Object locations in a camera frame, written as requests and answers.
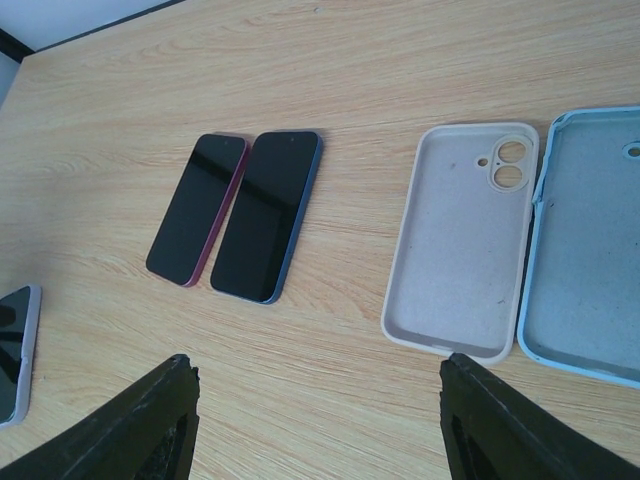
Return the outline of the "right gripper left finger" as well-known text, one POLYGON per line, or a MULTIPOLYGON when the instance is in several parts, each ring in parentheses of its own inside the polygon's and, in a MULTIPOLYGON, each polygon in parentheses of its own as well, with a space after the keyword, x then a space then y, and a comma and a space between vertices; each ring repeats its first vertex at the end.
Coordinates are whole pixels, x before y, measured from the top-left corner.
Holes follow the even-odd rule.
POLYGON ((102 407, 1 469, 3 479, 187 479, 198 369, 169 357, 102 407))

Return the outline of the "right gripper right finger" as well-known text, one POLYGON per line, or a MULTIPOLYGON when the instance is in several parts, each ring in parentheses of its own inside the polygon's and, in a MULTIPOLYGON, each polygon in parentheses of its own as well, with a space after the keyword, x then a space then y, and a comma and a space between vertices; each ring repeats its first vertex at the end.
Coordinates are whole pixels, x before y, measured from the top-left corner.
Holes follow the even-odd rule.
POLYGON ((453 479, 637 479, 639 467, 568 427, 464 354, 440 366, 453 479))

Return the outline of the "beige phone case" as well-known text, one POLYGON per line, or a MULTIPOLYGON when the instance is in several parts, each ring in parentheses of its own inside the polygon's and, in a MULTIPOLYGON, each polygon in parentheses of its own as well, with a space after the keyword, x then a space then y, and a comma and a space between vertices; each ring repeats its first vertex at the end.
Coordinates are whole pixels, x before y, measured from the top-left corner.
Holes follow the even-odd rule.
POLYGON ((381 313, 388 339, 482 365, 509 355, 538 158, 538 132, 526 123, 423 134, 381 313))

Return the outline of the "light blue phone case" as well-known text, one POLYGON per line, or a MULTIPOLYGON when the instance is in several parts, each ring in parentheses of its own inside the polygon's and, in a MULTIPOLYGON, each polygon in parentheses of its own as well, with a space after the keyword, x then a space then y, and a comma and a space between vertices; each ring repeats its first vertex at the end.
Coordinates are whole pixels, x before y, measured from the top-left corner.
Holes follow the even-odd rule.
POLYGON ((543 365, 638 387, 638 107, 554 120, 532 204, 520 347, 543 365))

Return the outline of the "black phone white edge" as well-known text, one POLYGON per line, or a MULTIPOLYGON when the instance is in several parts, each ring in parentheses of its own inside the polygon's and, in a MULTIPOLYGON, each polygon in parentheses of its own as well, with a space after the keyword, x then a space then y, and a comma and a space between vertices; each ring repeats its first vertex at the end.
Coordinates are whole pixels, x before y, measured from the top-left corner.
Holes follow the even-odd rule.
POLYGON ((146 258, 151 273, 194 285, 244 174, 249 144, 224 134, 201 136, 187 161, 146 258))

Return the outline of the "dark blue phone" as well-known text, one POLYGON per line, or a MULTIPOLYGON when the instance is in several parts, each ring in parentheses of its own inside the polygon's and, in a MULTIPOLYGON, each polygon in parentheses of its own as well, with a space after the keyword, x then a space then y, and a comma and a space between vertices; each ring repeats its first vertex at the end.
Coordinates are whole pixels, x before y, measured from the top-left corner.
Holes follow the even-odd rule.
POLYGON ((256 137, 211 273, 214 290, 260 304, 278 300, 322 149, 315 131, 256 137))

